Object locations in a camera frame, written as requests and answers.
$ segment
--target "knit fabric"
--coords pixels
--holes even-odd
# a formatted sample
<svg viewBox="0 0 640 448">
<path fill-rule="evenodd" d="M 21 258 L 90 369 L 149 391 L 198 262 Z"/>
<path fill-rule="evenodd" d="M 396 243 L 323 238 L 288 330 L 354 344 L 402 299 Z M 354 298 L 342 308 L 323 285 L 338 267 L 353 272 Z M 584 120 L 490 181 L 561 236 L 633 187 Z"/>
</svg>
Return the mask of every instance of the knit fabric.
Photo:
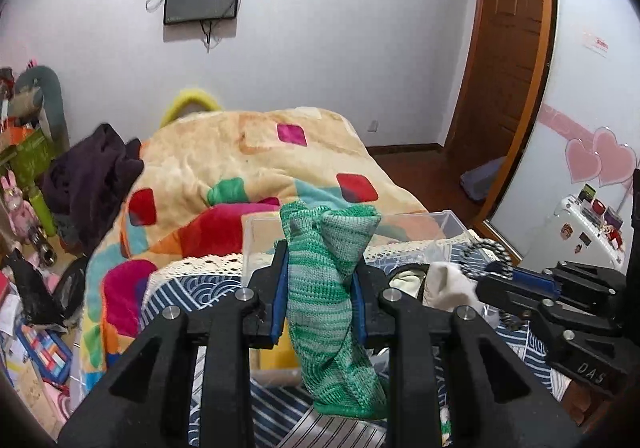
<svg viewBox="0 0 640 448">
<path fill-rule="evenodd" d="M 386 396 L 351 333 L 351 276 L 380 222 L 373 206 L 282 206 L 289 242 L 289 335 L 321 414 L 386 417 Z"/>
</svg>

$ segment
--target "white wall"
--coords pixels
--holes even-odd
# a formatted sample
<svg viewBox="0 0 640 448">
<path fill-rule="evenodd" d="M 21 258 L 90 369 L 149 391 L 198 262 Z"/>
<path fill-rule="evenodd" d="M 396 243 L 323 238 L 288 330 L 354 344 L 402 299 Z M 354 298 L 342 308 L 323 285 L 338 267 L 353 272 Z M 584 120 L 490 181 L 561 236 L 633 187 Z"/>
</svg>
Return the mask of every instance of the white wall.
<svg viewBox="0 0 640 448">
<path fill-rule="evenodd" d="M 460 89 L 475 0 L 242 0 L 209 54 L 147 0 L 6 0 L 0 63 L 59 75 L 71 142 L 107 121 L 148 137 L 183 88 L 228 109 L 315 105 L 367 145 L 436 142 Z M 378 132 L 368 133 L 373 119 Z"/>
<path fill-rule="evenodd" d="M 584 33 L 609 44 L 606 57 L 587 48 Z M 543 103 L 593 132 L 609 127 L 619 144 L 640 158 L 640 20 L 630 0 L 558 0 L 558 25 Z M 536 121 L 522 161 L 491 223 L 526 254 L 545 217 L 560 198 L 577 194 L 564 155 L 567 139 Z M 621 184 L 599 188 L 597 198 L 616 209 Z M 622 207 L 623 236 L 632 237 L 631 197 Z"/>
</svg>

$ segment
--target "colorful blanket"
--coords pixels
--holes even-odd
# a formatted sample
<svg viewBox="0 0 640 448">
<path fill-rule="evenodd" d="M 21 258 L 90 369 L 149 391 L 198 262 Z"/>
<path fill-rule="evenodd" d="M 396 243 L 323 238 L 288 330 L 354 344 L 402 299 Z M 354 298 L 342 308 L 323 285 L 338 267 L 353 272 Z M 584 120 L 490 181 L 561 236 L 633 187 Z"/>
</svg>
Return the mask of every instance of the colorful blanket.
<svg viewBox="0 0 640 448">
<path fill-rule="evenodd" d="M 145 169 L 87 269 L 88 389 L 133 341 L 148 275 L 188 256 L 240 253 L 243 215 L 297 199 L 333 209 L 369 203 L 383 215 L 425 211 L 344 117 L 318 108 L 191 115 L 156 132 L 140 154 Z"/>
</svg>

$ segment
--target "brown door frame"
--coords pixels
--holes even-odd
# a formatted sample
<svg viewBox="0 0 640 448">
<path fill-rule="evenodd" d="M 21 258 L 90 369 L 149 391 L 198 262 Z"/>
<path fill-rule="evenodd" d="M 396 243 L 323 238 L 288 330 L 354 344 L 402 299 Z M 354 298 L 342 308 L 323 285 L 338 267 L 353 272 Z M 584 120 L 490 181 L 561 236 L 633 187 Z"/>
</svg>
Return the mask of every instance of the brown door frame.
<svg viewBox="0 0 640 448">
<path fill-rule="evenodd" d="M 480 28 L 480 18 L 482 14 L 483 0 L 476 0 L 476 16 L 474 18 L 473 33 L 471 36 L 471 42 L 469 45 L 469 54 L 466 59 L 465 74 L 462 79 L 462 85 L 460 86 L 460 95 L 458 96 L 458 103 L 453 114 L 449 133 L 445 141 L 445 150 L 447 145 L 452 142 L 452 139 L 456 133 L 456 123 L 460 116 L 462 108 L 461 102 L 466 97 L 466 91 L 471 76 L 471 69 L 474 65 L 474 59 L 476 54 L 476 48 L 478 46 L 478 33 Z M 527 99 L 522 110 L 522 116 L 520 122 L 516 128 L 511 147 L 507 153 L 507 156 L 498 171 L 498 174 L 494 180 L 494 183 L 489 189 L 489 194 L 480 209 L 480 212 L 474 219 L 474 229 L 484 237 L 493 238 L 494 240 L 501 241 L 510 251 L 511 256 L 514 259 L 519 260 L 520 256 L 513 250 L 512 247 L 492 228 L 488 219 L 494 214 L 495 208 L 497 208 L 504 192 L 506 191 L 508 184 L 516 171 L 520 157 L 524 150 L 525 145 L 529 139 L 531 130 L 536 121 L 538 109 L 542 102 L 542 95 L 545 90 L 546 76 L 548 75 L 548 65 L 551 58 L 551 52 L 553 50 L 553 41 L 556 32 L 556 0 L 542 0 L 542 22 L 540 23 L 540 39 L 538 41 L 538 50 L 536 52 L 536 61 L 533 68 L 531 77 L 531 83 L 529 85 L 529 91 L 527 92 Z"/>
</svg>

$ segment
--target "metal screw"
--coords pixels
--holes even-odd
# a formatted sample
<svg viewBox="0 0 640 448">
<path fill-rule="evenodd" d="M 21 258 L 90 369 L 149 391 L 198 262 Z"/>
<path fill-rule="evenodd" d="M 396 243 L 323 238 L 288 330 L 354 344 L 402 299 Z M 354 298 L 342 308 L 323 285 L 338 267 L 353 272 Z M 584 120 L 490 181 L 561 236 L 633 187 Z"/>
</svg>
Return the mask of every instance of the metal screw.
<svg viewBox="0 0 640 448">
<path fill-rule="evenodd" d="M 236 291 L 236 300 L 246 302 L 254 297 L 254 290 L 248 287 L 242 287 Z"/>
<path fill-rule="evenodd" d="M 463 320 L 469 321 L 476 317 L 478 314 L 473 307 L 469 307 L 468 305 L 461 305 L 456 310 L 456 314 L 460 316 Z"/>
<path fill-rule="evenodd" d="M 175 320 L 178 316 L 180 316 L 180 307 L 175 305 L 170 305 L 169 307 L 165 307 L 162 309 L 162 317 L 167 320 Z"/>
<path fill-rule="evenodd" d="M 388 302 L 397 302 L 402 298 L 402 291 L 395 287 L 390 287 L 382 291 L 382 298 Z"/>
</svg>

